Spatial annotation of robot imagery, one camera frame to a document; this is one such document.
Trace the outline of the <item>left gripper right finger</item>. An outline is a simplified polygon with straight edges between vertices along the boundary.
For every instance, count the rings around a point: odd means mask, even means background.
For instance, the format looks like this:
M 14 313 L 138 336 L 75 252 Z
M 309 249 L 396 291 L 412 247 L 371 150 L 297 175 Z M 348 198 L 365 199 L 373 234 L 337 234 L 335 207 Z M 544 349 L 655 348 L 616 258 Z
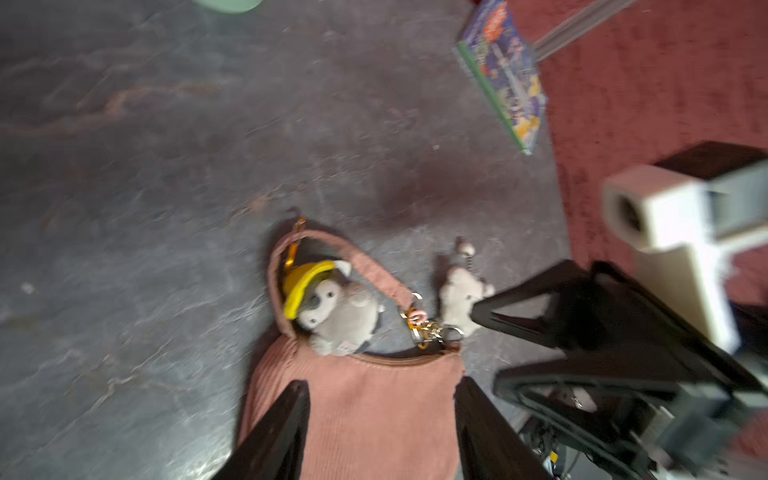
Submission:
M 549 474 L 478 384 L 463 377 L 455 395 L 464 479 L 547 480 Z

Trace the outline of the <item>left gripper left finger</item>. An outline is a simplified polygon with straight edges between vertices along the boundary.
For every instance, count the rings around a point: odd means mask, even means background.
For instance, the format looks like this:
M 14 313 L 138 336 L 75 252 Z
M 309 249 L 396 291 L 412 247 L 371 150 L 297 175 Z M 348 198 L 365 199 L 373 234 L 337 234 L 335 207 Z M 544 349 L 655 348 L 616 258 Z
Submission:
M 290 382 L 212 479 L 299 479 L 310 411 L 308 382 Z

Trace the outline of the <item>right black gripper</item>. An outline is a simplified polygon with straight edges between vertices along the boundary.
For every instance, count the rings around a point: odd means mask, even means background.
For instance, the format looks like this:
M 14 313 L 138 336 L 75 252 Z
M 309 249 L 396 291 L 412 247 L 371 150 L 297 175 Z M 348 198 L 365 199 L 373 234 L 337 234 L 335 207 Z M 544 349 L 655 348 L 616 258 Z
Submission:
M 499 370 L 493 394 L 524 407 L 524 443 L 585 454 L 616 479 L 696 475 L 767 407 L 767 310 L 729 304 L 727 353 L 609 262 L 561 261 L 475 303 L 471 320 L 563 357 Z

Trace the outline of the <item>pink corduroy shoulder bag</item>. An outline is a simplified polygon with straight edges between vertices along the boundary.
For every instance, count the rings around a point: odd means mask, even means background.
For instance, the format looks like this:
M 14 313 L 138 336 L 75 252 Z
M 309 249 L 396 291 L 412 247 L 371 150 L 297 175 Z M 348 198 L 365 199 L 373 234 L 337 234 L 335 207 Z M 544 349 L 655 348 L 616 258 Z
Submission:
M 308 386 L 309 415 L 301 479 L 453 479 L 459 463 L 454 394 L 464 374 L 456 351 L 404 358 L 345 351 L 316 353 L 297 328 L 301 276 L 280 272 L 283 259 L 308 238 L 334 248 L 344 272 L 355 271 L 401 309 L 411 290 L 345 239 L 326 231 L 294 231 L 270 256 L 267 280 L 280 336 L 255 367 L 238 442 L 261 424 L 290 382 Z

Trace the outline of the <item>white plush keychain decoration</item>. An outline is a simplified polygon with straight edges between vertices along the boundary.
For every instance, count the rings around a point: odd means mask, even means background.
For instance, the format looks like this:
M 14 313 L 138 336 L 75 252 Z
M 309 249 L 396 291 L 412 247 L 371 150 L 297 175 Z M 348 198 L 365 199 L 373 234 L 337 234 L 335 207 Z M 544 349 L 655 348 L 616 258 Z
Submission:
M 439 319 L 444 327 L 458 331 L 463 338 L 475 333 L 480 325 L 471 319 L 474 305 L 495 294 L 495 287 L 472 271 L 475 247 L 459 237 L 456 254 L 463 265 L 451 265 L 439 290 Z

